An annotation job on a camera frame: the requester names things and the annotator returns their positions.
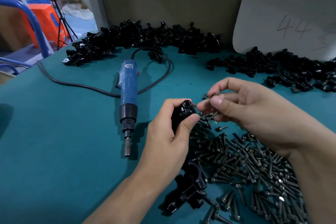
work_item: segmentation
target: blue metal tube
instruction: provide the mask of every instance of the blue metal tube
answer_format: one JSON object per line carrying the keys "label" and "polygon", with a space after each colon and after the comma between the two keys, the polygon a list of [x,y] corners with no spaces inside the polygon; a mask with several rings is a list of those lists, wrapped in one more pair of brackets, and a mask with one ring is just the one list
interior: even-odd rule
{"label": "blue metal tube", "polygon": [[0,67],[9,67],[10,69],[12,69],[14,71],[14,73],[13,73],[14,75],[18,75],[19,74],[19,71],[15,67],[13,67],[13,66],[11,66],[9,64],[0,64]]}
{"label": "blue metal tube", "polygon": [[43,31],[41,28],[41,25],[36,17],[36,15],[32,12],[32,10],[29,9],[28,6],[24,5],[18,0],[0,0],[0,5],[10,6],[21,9],[25,14],[27,14],[27,17],[31,23],[31,26],[36,34],[37,42],[39,43],[42,57],[45,59],[46,57],[49,57],[48,52],[48,46],[45,43]]}
{"label": "blue metal tube", "polygon": [[31,64],[27,64],[27,63],[24,63],[24,62],[11,60],[11,59],[6,59],[6,58],[3,58],[3,57],[0,57],[0,61],[7,62],[7,63],[12,63],[12,64],[16,64],[16,65],[21,65],[21,66],[25,66],[25,67],[32,67],[33,66]]}

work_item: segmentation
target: electric screwdriver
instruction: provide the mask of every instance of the electric screwdriver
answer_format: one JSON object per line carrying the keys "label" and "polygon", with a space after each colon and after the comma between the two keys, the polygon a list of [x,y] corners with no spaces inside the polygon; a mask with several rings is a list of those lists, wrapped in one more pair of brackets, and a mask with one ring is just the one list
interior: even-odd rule
{"label": "electric screwdriver", "polygon": [[125,134],[125,151],[124,156],[131,155],[131,137],[134,132],[134,126],[137,122],[138,106],[138,76],[139,70],[137,63],[133,59],[126,59],[121,64],[118,82],[116,88],[121,90],[120,93],[120,123],[122,131]]}

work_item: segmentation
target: person's left hand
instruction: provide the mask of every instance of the person's left hand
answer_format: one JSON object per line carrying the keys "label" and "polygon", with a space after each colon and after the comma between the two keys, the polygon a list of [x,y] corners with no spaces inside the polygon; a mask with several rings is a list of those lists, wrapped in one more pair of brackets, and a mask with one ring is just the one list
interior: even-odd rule
{"label": "person's left hand", "polygon": [[190,131],[200,119],[196,113],[187,117],[180,123],[174,135],[171,116],[174,108],[184,100],[186,99],[167,99],[163,103],[148,126],[145,148],[136,168],[138,173],[159,184],[162,190],[179,173],[188,153]]}

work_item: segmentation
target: orange plastic stool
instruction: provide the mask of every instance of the orange plastic stool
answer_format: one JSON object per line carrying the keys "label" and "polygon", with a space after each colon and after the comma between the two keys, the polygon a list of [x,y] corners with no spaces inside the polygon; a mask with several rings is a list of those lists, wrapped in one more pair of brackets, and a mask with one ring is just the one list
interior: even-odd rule
{"label": "orange plastic stool", "polygon": [[[58,27],[60,23],[60,19],[58,15],[50,4],[28,4],[28,7],[33,11],[36,15],[37,19],[40,22],[42,31],[47,38],[48,41],[54,41],[57,44],[58,41]],[[37,43],[37,39],[35,36],[35,32],[33,31],[30,22],[27,16],[21,11],[23,21],[26,25],[27,31],[33,40],[35,47],[39,47]],[[59,33],[60,42],[58,43],[58,47],[61,48],[65,46],[66,39],[69,38],[67,31],[65,30],[63,22],[61,22],[61,28]]]}

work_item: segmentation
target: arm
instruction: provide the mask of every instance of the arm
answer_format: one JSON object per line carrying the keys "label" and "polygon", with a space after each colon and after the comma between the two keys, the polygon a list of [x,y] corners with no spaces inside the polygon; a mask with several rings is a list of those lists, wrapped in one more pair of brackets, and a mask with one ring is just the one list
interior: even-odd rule
{"label": "arm", "polygon": [[292,163],[312,223],[336,220],[336,134],[274,91],[253,82],[226,78],[197,105],[217,121],[241,125]]}
{"label": "arm", "polygon": [[103,204],[83,224],[140,223],[155,199],[179,173],[188,152],[189,134],[200,119],[193,114],[171,128],[175,107],[185,99],[167,99],[149,124],[146,144],[139,164]]}

